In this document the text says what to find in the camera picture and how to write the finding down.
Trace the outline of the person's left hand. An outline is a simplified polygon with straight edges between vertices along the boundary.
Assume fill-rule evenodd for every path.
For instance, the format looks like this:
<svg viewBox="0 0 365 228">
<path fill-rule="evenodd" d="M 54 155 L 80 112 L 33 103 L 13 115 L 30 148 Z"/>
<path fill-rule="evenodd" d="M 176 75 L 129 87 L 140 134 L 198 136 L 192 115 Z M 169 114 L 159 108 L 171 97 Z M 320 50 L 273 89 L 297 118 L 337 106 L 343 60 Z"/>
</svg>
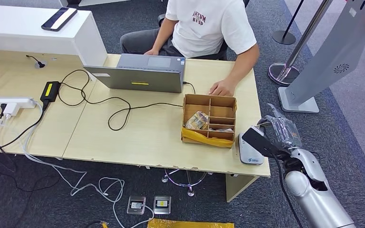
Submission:
<svg viewBox="0 0 365 228">
<path fill-rule="evenodd" d="M 208 94 L 215 96 L 234 96 L 237 84 L 229 79 L 218 81 L 212 85 Z"/>
</svg>

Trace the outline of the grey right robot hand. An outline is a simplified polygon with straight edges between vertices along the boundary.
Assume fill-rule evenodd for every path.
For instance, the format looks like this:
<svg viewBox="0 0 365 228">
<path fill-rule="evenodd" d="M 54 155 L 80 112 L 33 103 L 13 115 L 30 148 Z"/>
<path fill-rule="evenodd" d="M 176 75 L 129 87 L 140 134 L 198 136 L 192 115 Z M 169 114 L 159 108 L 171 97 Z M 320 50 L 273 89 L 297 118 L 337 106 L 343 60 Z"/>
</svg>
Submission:
<svg viewBox="0 0 365 228">
<path fill-rule="evenodd" d="M 282 148 L 301 148 L 302 141 L 295 123 L 281 114 L 273 104 L 267 103 L 273 115 L 266 115 L 257 122 L 260 128 L 272 126 L 275 133 L 275 142 Z"/>
</svg>

